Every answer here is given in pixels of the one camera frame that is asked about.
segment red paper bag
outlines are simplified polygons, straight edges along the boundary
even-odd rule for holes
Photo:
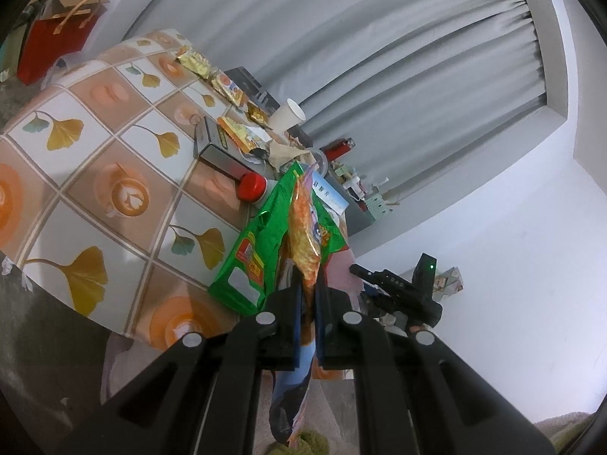
[[[90,15],[75,15],[79,8],[90,0],[82,0],[70,10],[62,21],[59,19],[37,20],[25,41],[19,61],[17,77],[29,85],[40,80],[61,56],[82,50],[93,30],[99,6]]]

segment gray curtain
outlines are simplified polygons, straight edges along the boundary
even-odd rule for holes
[[[315,145],[352,137],[392,200],[546,103],[525,0],[154,0],[129,34],[161,27],[299,102]]]

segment tile pattern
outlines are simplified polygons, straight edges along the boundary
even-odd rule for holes
[[[154,31],[36,96],[0,135],[0,249],[81,314],[164,349],[235,313],[208,295],[248,219],[236,185],[199,163],[193,114],[229,106]]]

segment green fuzzy fabric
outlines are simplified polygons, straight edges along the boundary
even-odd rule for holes
[[[329,441],[319,433],[304,431],[299,435],[297,448],[274,444],[268,455],[329,455]]]

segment green plastic bag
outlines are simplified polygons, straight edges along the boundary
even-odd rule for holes
[[[288,229],[288,214],[295,180],[303,174],[297,163],[277,183],[269,198],[241,233],[223,263],[209,294],[242,315],[258,313],[275,287],[280,245]],[[313,194],[321,228],[321,263],[341,250],[345,240],[339,228]]]

